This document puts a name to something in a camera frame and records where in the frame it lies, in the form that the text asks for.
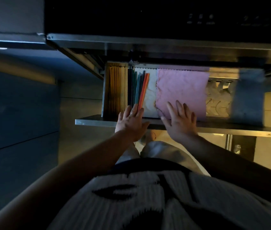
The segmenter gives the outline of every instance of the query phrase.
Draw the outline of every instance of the pants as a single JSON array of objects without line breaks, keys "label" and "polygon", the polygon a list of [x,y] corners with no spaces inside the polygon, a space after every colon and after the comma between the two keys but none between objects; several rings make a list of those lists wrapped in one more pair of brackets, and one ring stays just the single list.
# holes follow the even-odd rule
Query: pants
[{"label": "pants", "polygon": [[121,163],[127,160],[137,159],[137,158],[161,158],[176,162],[193,172],[203,174],[199,169],[194,160],[184,151],[179,148],[174,147],[163,141],[151,141],[145,145],[141,153],[138,152],[134,144],[132,144],[118,159],[117,163]]}]

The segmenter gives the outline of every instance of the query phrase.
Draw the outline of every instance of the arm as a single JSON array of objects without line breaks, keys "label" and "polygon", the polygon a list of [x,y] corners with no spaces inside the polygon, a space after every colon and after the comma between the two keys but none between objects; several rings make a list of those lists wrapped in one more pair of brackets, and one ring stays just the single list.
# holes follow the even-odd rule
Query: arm
[{"label": "arm", "polygon": [[171,138],[181,143],[212,177],[233,183],[271,202],[271,170],[218,147],[196,132],[196,116],[186,104],[168,103],[172,122],[163,118]]},{"label": "arm", "polygon": [[115,134],[35,181],[0,211],[0,229],[45,229],[63,205],[93,177],[110,170],[149,123],[141,123],[137,105],[119,114]]}]

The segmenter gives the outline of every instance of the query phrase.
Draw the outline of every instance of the pink paper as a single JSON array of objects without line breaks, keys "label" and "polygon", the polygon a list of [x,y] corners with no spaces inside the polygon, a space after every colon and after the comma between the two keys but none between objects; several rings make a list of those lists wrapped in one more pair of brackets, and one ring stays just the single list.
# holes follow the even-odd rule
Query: pink paper
[{"label": "pink paper", "polygon": [[158,69],[156,108],[159,116],[171,119],[167,109],[169,101],[176,108],[176,100],[186,103],[198,120],[206,117],[205,91],[208,72]]}]

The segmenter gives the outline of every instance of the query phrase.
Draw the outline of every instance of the person's left hand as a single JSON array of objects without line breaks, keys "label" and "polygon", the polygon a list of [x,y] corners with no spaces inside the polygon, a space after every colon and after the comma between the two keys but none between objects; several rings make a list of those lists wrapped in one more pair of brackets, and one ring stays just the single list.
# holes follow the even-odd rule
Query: person's left hand
[{"label": "person's left hand", "polygon": [[127,106],[124,114],[120,112],[118,115],[118,121],[115,127],[115,132],[126,131],[133,142],[138,141],[145,134],[149,122],[142,123],[142,116],[144,108],[141,108],[138,113],[138,104],[135,104],[131,109],[131,106]]}]

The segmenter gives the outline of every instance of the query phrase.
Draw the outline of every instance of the person's left arm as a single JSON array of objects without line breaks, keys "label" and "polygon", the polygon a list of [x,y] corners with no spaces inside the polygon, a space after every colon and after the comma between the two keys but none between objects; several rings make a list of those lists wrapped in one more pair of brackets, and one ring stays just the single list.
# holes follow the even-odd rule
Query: person's left arm
[{"label": "person's left arm", "polygon": [[120,113],[115,134],[40,177],[0,211],[0,229],[46,228],[64,204],[93,177],[105,174],[145,133],[144,109]]}]

